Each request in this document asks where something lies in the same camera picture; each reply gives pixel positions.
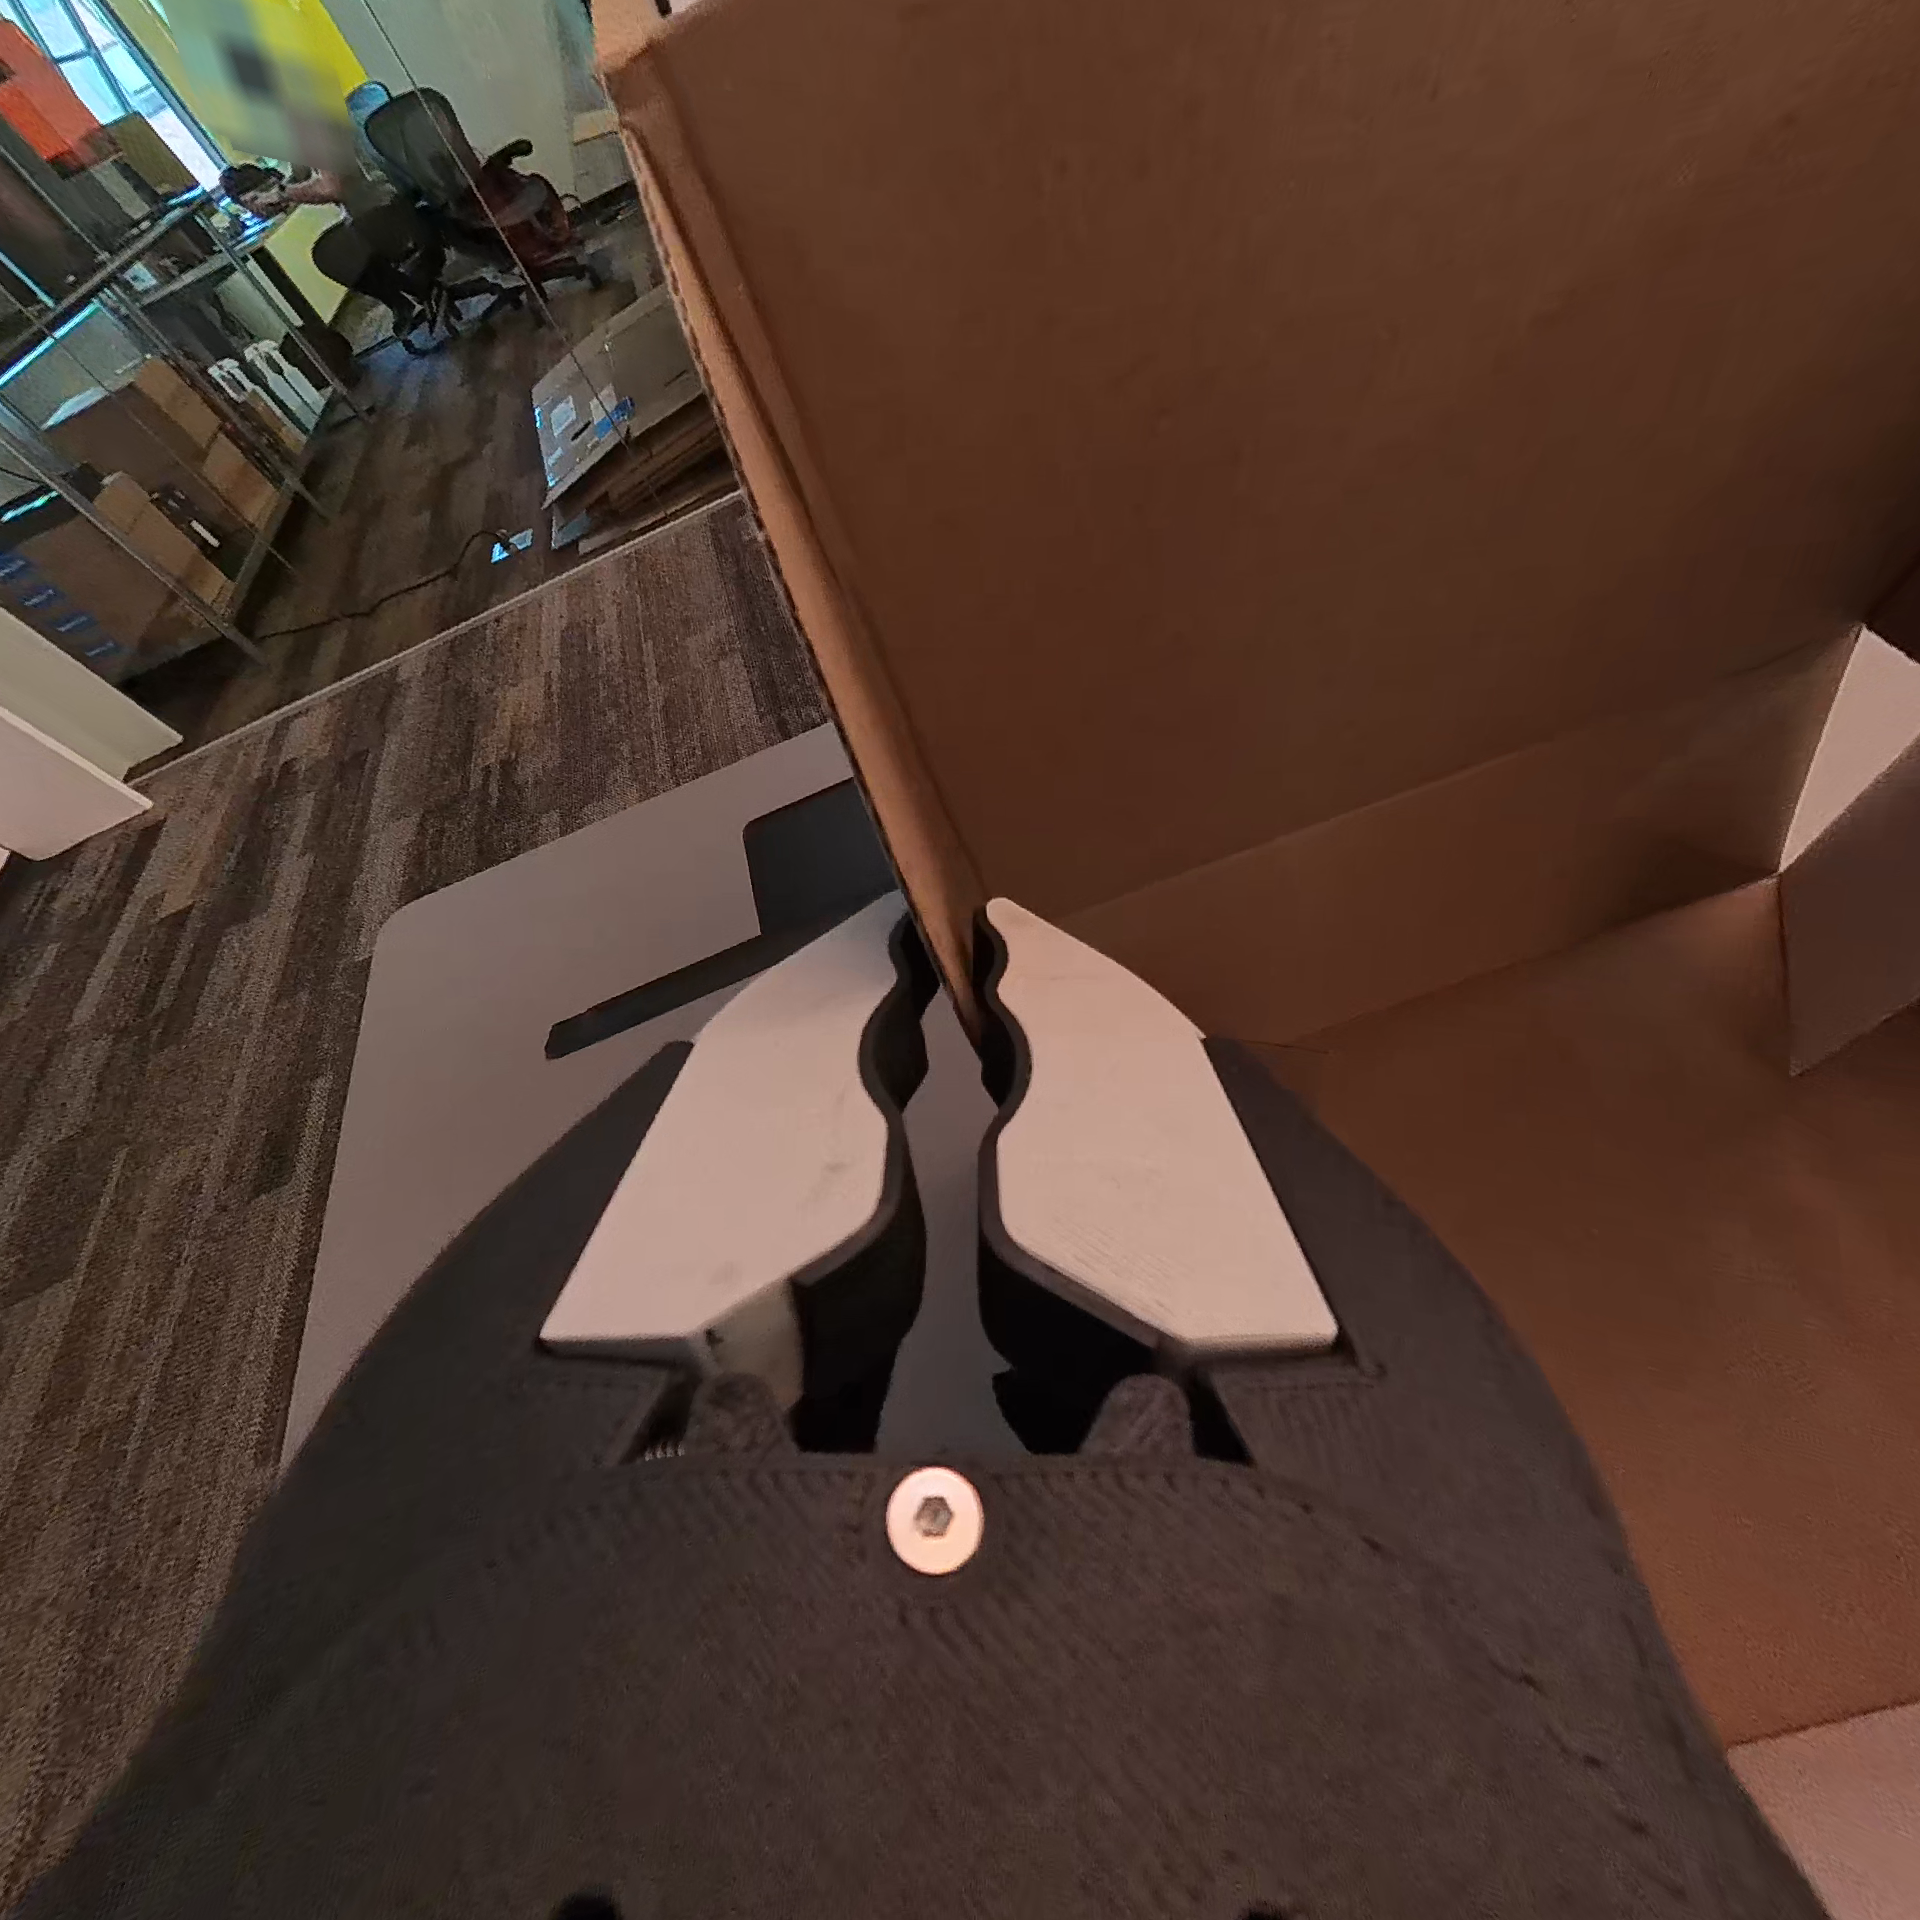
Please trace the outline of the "grey mesh office chair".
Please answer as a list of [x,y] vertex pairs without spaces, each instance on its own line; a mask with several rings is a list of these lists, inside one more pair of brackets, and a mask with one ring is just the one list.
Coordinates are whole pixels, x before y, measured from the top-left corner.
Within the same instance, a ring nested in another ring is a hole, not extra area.
[[445,98],[433,90],[395,94],[382,82],[364,82],[346,96],[348,125],[362,173],[384,190],[407,202],[439,239],[448,320],[439,331],[458,333],[466,300],[493,292],[491,280],[449,280],[458,252],[481,255],[452,220],[454,202],[466,190],[478,159]]

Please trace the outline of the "pile of flattened cardboard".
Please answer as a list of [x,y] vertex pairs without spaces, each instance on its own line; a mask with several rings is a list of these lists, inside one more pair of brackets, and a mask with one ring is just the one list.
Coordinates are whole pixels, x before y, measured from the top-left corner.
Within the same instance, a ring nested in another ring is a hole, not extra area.
[[612,313],[531,387],[558,553],[590,553],[646,533],[732,491],[732,465],[658,285]]

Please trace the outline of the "metal shelf rack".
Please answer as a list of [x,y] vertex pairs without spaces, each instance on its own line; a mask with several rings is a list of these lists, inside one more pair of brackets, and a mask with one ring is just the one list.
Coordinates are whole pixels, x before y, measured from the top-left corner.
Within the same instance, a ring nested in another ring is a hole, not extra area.
[[[8,498],[57,498],[108,552],[162,597],[168,634],[150,647],[148,620],[131,634],[84,641],[86,665],[110,684],[136,679],[200,644],[221,642],[265,665],[253,630],[256,597],[296,578],[284,533],[296,519],[333,521],[317,468],[322,436],[374,419],[355,392],[346,340],[320,320],[282,271],[268,241],[284,220],[256,220],[193,178],[162,196],[103,127],[106,157],[64,174],[42,163],[5,123],[5,480]],[[224,415],[254,462],[279,478],[277,523],[242,578],[230,616],[209,611],[117,531],[92,502],[94,474],[66,472],[36,442],[61,401],[92,383],[117,383],[148,353],[172,361]],[[207,378],[213,361],[259,353],[279,361],[324,401],[315,436],[288,447],[240,415]]]

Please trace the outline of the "orange machine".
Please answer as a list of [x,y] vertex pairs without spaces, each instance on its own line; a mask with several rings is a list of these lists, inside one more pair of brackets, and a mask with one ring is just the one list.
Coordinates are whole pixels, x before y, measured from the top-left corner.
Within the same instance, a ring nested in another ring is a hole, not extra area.
[[74,174],[106,157],[103,123],[12,19],[3,19],[3,117],[52,168]]

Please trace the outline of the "group of brown storage boxes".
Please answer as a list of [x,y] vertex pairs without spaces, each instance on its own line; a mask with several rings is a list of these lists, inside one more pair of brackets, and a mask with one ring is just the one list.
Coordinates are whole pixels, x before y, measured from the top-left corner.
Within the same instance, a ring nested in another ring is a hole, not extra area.
[[148,353],[117,383],[61,401],[36,442],[66,472],[94,474],[92,502],[195,601],[234,611],[282,482],[172,361]]

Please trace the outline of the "white plastic containers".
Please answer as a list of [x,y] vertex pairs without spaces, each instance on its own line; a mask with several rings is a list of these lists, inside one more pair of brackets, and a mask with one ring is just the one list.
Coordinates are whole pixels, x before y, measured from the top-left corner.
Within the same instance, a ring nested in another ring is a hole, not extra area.
[[324,401],[313,386],[291,376],[271,353],[220,360],[205,374],[237,412],[288,447],[304,445],[324,415]]

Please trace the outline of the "white cabinet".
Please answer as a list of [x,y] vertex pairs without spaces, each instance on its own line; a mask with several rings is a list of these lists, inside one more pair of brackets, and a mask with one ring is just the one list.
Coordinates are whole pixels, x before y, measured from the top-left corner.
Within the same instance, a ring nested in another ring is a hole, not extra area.
[[129,774],[182,744],[12,611],[3,611],[3,857],[47,859],[151,801]]

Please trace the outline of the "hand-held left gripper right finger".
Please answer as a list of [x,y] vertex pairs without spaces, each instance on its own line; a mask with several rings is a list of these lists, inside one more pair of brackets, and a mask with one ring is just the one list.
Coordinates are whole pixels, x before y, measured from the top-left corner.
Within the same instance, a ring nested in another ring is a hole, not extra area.
[[1121,963],[1006,897],[973,925],[977,1303],[1026,1448],[1082,1448],[1113,1393],[1170,1380],[1239,1448],[1213,1377],[1321,1360],[1338,1319],[1203,1032]]

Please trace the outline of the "dark red office chair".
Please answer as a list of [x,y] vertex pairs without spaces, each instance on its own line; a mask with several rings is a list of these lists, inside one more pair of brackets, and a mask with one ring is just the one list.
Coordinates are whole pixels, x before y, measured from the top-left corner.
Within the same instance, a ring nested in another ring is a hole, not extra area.
[[519,138],[481,159],[454,202],[452,220],[531,293],[544,296],[562,282],[607,288],[609,266],[585,249],[561,190],[540,173],[521,168],[531,151],[533,143]]

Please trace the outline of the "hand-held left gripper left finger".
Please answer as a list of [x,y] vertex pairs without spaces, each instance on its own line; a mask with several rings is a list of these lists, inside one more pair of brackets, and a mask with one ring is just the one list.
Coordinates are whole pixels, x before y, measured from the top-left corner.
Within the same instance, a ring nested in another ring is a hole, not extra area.
[[749,1377],[800,1445],[876,1445],[925,1298],[907,1112],[931,992],[903,905],[740,987],[683,1050],[542,1349],[686,1385]]

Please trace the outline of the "white cardboard mailer box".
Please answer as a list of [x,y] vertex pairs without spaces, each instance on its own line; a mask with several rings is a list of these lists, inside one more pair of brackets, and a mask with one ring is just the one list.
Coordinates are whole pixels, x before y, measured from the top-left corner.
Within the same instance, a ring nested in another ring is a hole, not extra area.
[[1508,1313],[1721,1736],[1917,1705],[1917,4],[595,4],[947,978]]

